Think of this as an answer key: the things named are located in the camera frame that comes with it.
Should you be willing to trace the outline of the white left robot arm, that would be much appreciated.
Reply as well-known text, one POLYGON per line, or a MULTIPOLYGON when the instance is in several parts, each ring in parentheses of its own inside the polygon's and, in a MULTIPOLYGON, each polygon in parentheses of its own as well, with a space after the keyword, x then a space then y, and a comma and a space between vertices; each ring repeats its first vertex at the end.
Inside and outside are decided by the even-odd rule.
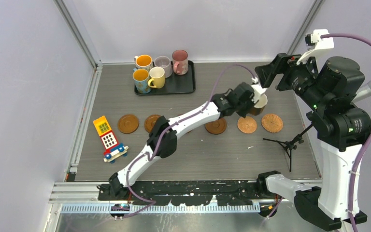
POLYGON ((141 152, 122 170, 109 178, 110 194, 117 200, 128 196, 129 188, 154 162, 177 149, 178 140, 189 131, 233 113, 245 117, 266 92, 259 84, 240 83, 226 93, 217 93, 198 108, 183 115, 157 119, 141 152))

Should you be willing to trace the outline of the woven rattan coaster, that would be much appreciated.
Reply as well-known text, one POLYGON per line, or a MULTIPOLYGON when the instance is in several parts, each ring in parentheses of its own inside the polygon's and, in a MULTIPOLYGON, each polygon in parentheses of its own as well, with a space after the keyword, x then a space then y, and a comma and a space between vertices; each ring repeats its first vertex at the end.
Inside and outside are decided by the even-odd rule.
POLYGON ((264 115, 261 119, 261 125, 270 133, 280 132, 284 127, 282 119, 276 114, 264 115))
POLYGON ((250 116, 240 117, 237 121, 237 127, 242 133, 251 134, 257 130, 257 122, 250 116))

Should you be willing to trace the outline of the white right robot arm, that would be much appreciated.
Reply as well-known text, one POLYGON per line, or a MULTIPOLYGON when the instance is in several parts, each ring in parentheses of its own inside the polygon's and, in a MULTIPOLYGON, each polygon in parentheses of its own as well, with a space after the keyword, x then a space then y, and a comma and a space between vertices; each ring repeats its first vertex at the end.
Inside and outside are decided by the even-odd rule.
POLYGON ((280 53, 255 72, 262 87, 269 87, 281 74, 277 90, 294 91, 310 107, 306 116, 316 129, 323 160, 320 187, 270 171, 259 174, 257 194, 265 199, 277 194, 293 202, 305 221, 325 231, 341 228, 342 221, 366 222, 367 215, 357 205, 354 213, 348 212, 352 167, 371 133, 370 116, 353 104, 365 79, 360 66, 352 59, 334 56, 318 70, 314 57, 302 63, 299 55, 280 53))

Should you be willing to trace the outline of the black serving tray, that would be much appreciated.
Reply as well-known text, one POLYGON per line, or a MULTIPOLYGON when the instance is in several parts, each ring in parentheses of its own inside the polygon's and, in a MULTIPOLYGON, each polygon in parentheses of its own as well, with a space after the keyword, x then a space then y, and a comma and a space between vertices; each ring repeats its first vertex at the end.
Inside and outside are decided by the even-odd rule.
POLYGON ((136 87, 134 92, 138 96, 153 96, 153 95, 170 95, 170 94, 190 94, 196 90, 195 64, 193 61, 188 61, 188 72, 185 75, 177 75, 173 73, 166 79, 165 86, 161 89, 151 88, 148 93, 140 93, 136 87))

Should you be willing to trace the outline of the black mug cream inside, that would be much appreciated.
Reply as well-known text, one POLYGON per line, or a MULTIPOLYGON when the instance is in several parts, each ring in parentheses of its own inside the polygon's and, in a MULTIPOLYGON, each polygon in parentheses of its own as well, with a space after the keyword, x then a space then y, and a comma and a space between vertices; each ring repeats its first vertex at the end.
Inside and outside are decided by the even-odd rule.
POLYGON ((268 97, 266 94, 263 94, 260 97, 259 101, 254 105, 254 107, 251 108, 251 110, 249 111, 249 114, 254 115, 254 116, 261 114, 264 108, 266 107, 267 103, 268 103, 268 97))

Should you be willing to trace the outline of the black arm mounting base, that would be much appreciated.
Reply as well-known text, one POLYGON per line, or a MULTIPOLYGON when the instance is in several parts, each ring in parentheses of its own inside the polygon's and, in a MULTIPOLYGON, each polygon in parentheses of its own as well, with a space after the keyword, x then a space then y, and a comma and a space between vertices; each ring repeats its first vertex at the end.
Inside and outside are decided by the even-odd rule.
POLYGON ((280 196, 259 190, 255 181, 248 180, 208 180, 208 181, 137 181, 132 190, 100 184, 98 199, 100 201, 126 201, 134 205, 146 206, 155 201, 155 206, 208 205, 216 199, 219 206, 248 205, 249 200, 271 199, 275 202, 280 196))

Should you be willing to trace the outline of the brown wooden coaster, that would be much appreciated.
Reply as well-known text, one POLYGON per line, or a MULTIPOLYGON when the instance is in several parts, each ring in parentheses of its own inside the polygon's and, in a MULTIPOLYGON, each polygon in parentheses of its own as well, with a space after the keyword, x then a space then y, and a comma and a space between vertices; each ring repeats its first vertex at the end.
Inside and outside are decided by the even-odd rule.
POLYGON ((148 116, 144 121, 144 129, 147 133, 150 133, 156 121, 161 117, 161 115, 153 114, 148 116))
POLYGON ((214 134, 214 135, 222 134, 227 129, 227 126, 228 126, 227 121, 224 118, 206 123, 204 125, 205 129, 210 134, 214 134))
POLYGON ((124 134, 130 134, 139 127, 139 119, 133 114, 127 114, 120 117, 117 123, 118 130, 124 134))

